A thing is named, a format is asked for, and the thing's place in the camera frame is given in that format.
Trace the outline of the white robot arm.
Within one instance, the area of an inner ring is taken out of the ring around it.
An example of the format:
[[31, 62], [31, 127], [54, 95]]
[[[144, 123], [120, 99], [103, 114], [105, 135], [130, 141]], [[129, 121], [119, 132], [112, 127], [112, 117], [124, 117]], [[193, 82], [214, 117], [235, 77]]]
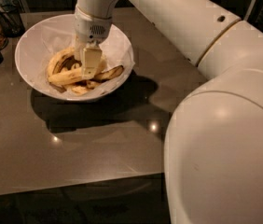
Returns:
[[[77, 0], [81, 41], [116, 1]], [[209, 0], [130, 1], [208, 79], [167, 128], [172, 224], [263, 224], [263, 34]]]

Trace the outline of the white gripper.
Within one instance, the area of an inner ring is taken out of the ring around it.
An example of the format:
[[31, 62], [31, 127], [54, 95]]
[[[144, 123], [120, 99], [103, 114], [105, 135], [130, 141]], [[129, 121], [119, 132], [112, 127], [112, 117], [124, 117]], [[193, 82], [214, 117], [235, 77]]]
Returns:
[[99, 18], [87, 14], [80, 7], [75, 8], [74, 28], [76, 38], [74, 57], [77, 61], [81, 60], [82, 62], [82, 78], [84, 80], [94, 78], [103, 52], [99, 46], [94, 44], [87, 44], [86, 47], [82, 49], [82, 42], [104, 42], [108, 38], [111, 25], [111, 18]]

